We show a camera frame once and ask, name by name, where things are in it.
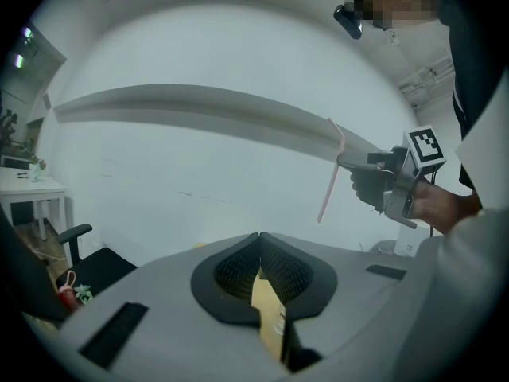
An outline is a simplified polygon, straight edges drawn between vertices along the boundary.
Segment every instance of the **chair backrest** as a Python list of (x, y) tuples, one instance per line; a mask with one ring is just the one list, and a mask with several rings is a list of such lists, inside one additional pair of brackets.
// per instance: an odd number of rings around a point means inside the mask
[(59, 299), (45, 265), (19, 239), (0, 208), (0, 268), (2, 280), (21, 311), (51, 322), (63, 322), (69, 312)]

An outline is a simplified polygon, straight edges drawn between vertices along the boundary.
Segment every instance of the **ceiling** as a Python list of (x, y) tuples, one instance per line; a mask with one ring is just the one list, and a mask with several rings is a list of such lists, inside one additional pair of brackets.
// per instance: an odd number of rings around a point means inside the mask
[[(189, 0), (83, 0), (102, 29), (151, 10)], [(343, 0), (241, 0), (292, 10), (320, 22), (356, 45), (369, 61), (390, 78), (416, 111), (451, 95), (454, 68), (449, 30), (434, 21), (408, 29), (364, 28), (360, 40), (352, 40), (332, 13)]]

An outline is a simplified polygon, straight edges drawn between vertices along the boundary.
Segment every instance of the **ceiling light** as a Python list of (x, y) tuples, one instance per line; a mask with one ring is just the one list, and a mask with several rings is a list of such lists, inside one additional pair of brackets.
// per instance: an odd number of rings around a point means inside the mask
[(23, 34), (25, 35), (25, 37), (30, 38), (30, 36), (32, 35), (32, 30), (28, 27), (24, 27)]
[(21, 68), (21, 66), (23, 65), (23, 60), (25, 58), (23, 58), (21, 55), (16, 55), (16, 62), (14, 63), (14, 65), (16, 65), (18, 68)]

